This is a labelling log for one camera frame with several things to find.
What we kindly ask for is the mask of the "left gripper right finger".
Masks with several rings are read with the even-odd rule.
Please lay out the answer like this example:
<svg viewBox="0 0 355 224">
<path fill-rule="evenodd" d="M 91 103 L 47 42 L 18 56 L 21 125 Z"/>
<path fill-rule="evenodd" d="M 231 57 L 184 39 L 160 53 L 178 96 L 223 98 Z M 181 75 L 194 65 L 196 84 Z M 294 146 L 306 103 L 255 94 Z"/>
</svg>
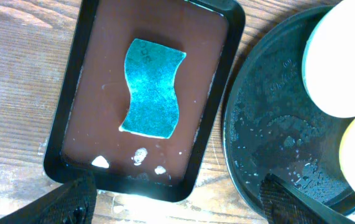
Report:
<svg viewBox="0 0 355 224">
<path fill-rule="evenodd" d="M 269 223 L 355 224 L 274 174 L 267 174 L 261 182 L 260 201 Z"/>
</svg>

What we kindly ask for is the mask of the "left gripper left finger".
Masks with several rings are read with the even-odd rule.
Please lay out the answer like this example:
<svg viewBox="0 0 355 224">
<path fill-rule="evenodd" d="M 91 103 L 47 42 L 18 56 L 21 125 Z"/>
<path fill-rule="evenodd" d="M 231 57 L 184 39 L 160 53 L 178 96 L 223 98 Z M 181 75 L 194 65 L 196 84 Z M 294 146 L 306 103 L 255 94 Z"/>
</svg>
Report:
<svg viewBox="0 0 355 224">
<path fill-rule="evenodd" d="M 83 175 L 0 218 L 0 224 L 90 224 L 96 197 L 94 177 Z"/>
</svg>

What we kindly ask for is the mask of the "light blue plate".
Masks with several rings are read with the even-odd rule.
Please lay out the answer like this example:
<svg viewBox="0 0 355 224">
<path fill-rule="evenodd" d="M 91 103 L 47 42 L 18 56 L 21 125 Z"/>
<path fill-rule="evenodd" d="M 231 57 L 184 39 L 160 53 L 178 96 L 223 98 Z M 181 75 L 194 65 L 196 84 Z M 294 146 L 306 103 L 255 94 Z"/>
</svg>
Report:
<svg viewBox="0 0 355 224">
<path fill-rule="evenodd" d="M 343 0 L 317 23 L 302 60 L 303 84 L 320 110 L 355 117 L 355 0 Z"/>
</svg>

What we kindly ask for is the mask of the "green yellow sponge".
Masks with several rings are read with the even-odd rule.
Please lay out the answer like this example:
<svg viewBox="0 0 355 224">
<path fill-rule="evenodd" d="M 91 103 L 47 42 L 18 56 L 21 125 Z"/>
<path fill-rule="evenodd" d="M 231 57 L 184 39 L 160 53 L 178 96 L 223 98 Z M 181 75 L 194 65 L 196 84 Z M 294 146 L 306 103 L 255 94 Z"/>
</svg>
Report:
<svg viewBox="0 0 355 224">
<path fill-rule="evenodd" d="M 157 139 L 172 136 L 180 115 L 175 77 L 186 56 L 148 40 L 132 41 L 124 61 L 130 103 L 120 132 Z"/>
</svg>

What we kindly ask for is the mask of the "round black tray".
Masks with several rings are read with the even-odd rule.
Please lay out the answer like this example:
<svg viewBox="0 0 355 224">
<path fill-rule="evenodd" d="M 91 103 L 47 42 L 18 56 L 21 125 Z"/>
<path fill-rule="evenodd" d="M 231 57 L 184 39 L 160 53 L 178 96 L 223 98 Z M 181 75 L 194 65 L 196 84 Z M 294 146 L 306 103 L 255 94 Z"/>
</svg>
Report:
<svg viewBox="0 0 355 224">
<path fill-rule="evenodd" d="M 224 155 L 235 188 L 258 214 L 267 174 L 343 215 L 355 211 L 355 193 L 338 159 L 351 121 L 322 112 L 302 82 L 307 40 L 329 10 L 314 7 L 274 27 L 251 50 L 229 93 Z"/>
</svg>

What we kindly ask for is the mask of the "rectangular black brown tray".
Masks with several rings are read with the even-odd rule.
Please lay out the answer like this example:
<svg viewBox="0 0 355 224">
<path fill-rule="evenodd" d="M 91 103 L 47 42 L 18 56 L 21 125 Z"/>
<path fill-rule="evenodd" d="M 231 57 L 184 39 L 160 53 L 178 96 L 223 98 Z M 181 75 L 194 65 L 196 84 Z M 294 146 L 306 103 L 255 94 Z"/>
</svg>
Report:
<svg viewBox="0 0 355 224">
<path fill-rule="evenodd" d="M 245 25 L 236 1 L 83 1 L 45 152 L 45 173 L 86 170 L 100 190 L 179 202 L 192 192 Z M 144 39 L 186 53 L 175 79 L 173 135 L 121 132 L 126 52 Z"/>
</svg>

